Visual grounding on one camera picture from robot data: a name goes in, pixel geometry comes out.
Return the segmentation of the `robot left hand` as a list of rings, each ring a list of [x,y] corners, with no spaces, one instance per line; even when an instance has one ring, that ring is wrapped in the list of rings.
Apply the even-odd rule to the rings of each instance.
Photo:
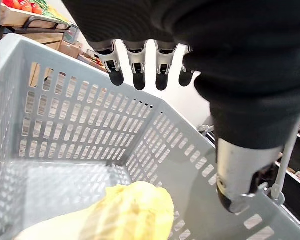
[[[166,40],[190,47],[187,70],[210,104],[217,192],[230,213],[300,126],[300,0],[66,0],[89,44]]]

